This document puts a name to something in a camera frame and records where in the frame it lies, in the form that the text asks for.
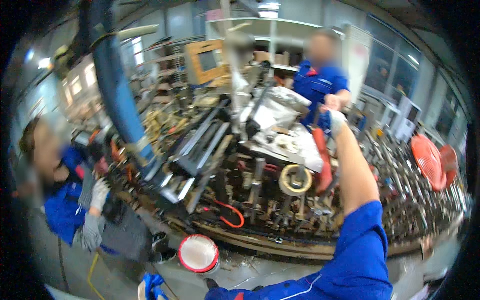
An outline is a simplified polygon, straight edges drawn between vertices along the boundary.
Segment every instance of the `white work glove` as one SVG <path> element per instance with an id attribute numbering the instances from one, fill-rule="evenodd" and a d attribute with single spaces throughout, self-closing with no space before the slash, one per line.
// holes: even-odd
<path id="1" fill-rule="evenodd" d="M 347 118 L 344 114 L 338 110 L 328 110 L 326 113 L 320 114 L 318 127 L 335 139 L 340 133 L 342 125 L 346 122 Z"/>
<path id="2" fill-rule="evenodd" d="M 90 206 L 98 209 L 100 212 L 103 210 L 103 205 L 107 200 L 107 195 L 110 192 L 110 188 L 105 183 L 105 180 L 101 178 L 98 180 L 92 189 L 92 201 Z"/>

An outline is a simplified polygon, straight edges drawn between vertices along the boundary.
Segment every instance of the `concrete floor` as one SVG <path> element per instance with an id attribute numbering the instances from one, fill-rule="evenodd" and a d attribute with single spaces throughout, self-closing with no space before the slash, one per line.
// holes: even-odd
<path id="1" fill-rule="evenodd" d="M 34 250 L 33 262 L 43 281 L 56 290 L 66 291 L 63 283 L 58 257 L 58 239 L 51 234 L 41 213 L 28 214 L 29 233 Z M 165 224 L 157 228 L 167 228 Z M 182 235 L 169 232 L 170 245 L 178 246 Z M 392 258 L 387 261 L 389 279 L 394 285 L 393 299 L 408 300 L 423 287 L 423 275 L 451 266 L 459 245 L 455 238 L 440 244 L 433 256 L 421 261 L 421 254 Z M 93 254 L 81 249 L 70 248 L 62 244 L 65 273 L 72 295 L 97 300 L 99 297 L 91 290 L 86 278 L 93 260 Z M 171 288 L 165 285 L 164 291 L 179 300 L 201 300 L 207 287 L 203 276 L 194 274 L 180 265 L 178 258 L 165 264 L 142 266 L 137 263 L 102 256 L 92 276 L 93 285 L 106 300 L 135 300 L 140 278 L 145 270 L 152 272 L 153 267 L 164 277 Z M 317 265 L 293 264 L 239 255 L 232 251 L 220 251 L 220 268 L 209 275 L 224 288 L 252 289 L 258 285 L 267 286 L 287 279 L 299 279 L 320 270 Z"/>

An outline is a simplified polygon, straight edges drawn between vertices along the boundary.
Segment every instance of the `black cable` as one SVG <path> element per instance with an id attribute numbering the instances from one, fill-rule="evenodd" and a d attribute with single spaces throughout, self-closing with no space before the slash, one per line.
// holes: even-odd
<path id="1" fill-rule="evenodd" d="M 61 277 L 63 278 L 63 283 L 65 285 L 65 291 L 70 294 L 70 286 L 68 285 L 67 276 L 65 275 L 65 266 L 63 265 L 63 255 L 61 251 L 61 239 L 59 238 L 59 261 L 60 261 L 60 270 Z"/>

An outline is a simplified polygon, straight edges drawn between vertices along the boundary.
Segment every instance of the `ceiling light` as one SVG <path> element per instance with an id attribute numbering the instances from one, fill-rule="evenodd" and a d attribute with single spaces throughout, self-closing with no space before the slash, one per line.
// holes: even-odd
<path id="1" fill-rule="evenodd" d="M 34 51 L 32 48 L 30 48 L 30 50 L 28 50 L 27 54 L 25 55 L 25 62 L 31 61 L 33 58 L 33 54 L 34 54 Z"/>
<path id="2" fill-rule="evenodd" d="M 417 65 L 419 65 L 419 62 L 413 58 L 413 56 L 411 56 L 410 54 L 408 55 L 408 57 L 410 57 L 411 60 L 413 60 L 414 63 L 416 63 Z"/>
<path id="3" fill-rule="evenodd" d="M 258 8 L 271 9 L 271 10 L 278 10 L 279 7 L 280 7 L 280 3 L 273 3 L 273 2 L 269 2 L 269 3 L 266 3 L 266 4 L 260 4 L 258 6 Z"/>
<path id="4" fill-rule="evenodd" d="M 47 57 L 46 59 L 41 59 L 38 62 L 38 68 L 39 69 L 47 68 L 49 65 L 50 65 L 50 57 Z"/>

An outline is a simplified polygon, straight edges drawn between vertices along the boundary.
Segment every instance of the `blue beam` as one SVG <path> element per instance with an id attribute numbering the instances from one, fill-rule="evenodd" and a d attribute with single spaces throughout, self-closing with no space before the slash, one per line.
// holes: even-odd
<path id="1" fill-rule="evenodd" d="M 112 0 L 95 0 L 80 19 L 87 20 L 90 45 L 107 32 L 112 32 Z M 135 144 L 144 136 L 144 127 L 140 121 L 132 91 L 123 73 L 119 54 L 119 41 L 109 36 L 99 42 L 93 51 L 93 59 L 98 88 L 103 97 L 106 111 L 123 141 Z M 147 161 L 154 157 L 152 146 L 148 143 L 140 152 Z"/>

